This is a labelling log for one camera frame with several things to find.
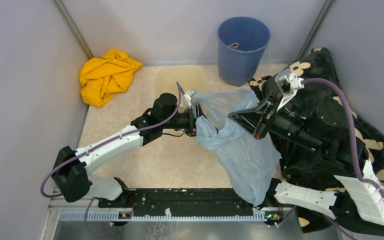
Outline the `light blue trash bag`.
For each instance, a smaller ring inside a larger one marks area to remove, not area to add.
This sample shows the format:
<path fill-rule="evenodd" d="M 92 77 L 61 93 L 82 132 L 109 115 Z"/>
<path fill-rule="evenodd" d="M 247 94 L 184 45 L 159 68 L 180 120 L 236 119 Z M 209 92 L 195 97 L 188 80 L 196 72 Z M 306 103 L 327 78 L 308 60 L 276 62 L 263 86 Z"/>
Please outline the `light blue trash bag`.
<path fill-rule="evenodd" d="M 195 139 L 216 152 L 235 193 L 254 206 L 260 205 L 281 155 L 268 138 L 257 140 L 228 118 L 229 113 L 256 107 L 255 93 L 250 89 L 198 92 L 192 102 L 203 110 L 203 116 L 196 119 Z"/>

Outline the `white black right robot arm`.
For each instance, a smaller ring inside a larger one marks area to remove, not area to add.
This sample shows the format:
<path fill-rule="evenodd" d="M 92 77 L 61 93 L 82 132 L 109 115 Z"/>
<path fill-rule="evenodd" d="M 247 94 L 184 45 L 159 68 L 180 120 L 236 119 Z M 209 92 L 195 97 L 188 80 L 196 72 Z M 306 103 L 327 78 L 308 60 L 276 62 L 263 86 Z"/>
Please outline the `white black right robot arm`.
<path fill-rule="evenodd" d="M 284 106 L 298 90 L 308 84 L 330 87 L 339 101 L 316 102 L 312 116 L 297 118 Z M 342 90 L 322 78 L 298 80 L 282 98 L 269 94 L 254 108 L 232 112 L 228 118 L 257 140 L 274 135 L 307 152 L 308 164 L 294 170 L 300 162 L 288 152 L 284 161 L 287 180 L 277 180 L 274 187 L 262 191 L 267 206 L 277 203 L 298 207 L 307 225 L 304 233 L 337 226 L 350 232 L 384 237 L 384 188 L 376 177 L 369 153 L 356 137 L 355 118 Z"/>

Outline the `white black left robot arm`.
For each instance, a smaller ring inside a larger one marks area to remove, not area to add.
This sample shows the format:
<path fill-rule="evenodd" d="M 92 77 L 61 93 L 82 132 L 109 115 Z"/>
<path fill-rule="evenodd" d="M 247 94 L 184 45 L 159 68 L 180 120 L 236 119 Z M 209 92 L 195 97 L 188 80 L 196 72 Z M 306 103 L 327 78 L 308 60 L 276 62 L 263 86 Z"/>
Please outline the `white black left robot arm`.
<path fill-rule="evenodd" d="M 202 110 L 193 103 L 194 95 L 193 89 L 182 94 L 181 99 L 163 93 L 151 108 L 117 133 L 86 147 L 61 148 L 51 172 L 60 196 L 68 203 L 98 198 L 118 207 L 126 206 L 130 200 L 127 186 L 119 178 L 109 179 L 93 173 L 116 157 L 160 138 L 164 130 L 196 136 L 196 119 L 202 115 Z"/>

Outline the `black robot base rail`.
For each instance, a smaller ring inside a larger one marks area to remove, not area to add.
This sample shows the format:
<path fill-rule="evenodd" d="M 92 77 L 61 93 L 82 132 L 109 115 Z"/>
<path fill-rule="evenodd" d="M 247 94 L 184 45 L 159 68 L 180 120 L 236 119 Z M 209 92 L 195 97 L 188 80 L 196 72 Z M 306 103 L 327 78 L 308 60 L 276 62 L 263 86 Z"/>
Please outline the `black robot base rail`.
<path fill-rule="evenodd" d="M 254 207 L 231 188 L 132 188 L 115 200 L 85 197 L 68 203 L 57 197 L 49 208 L 58 210 L 62 221 L 117 227 L 133 222 L 256 222 L 277 227 L 294 211 L 291 205 L 274 202 Z"/>

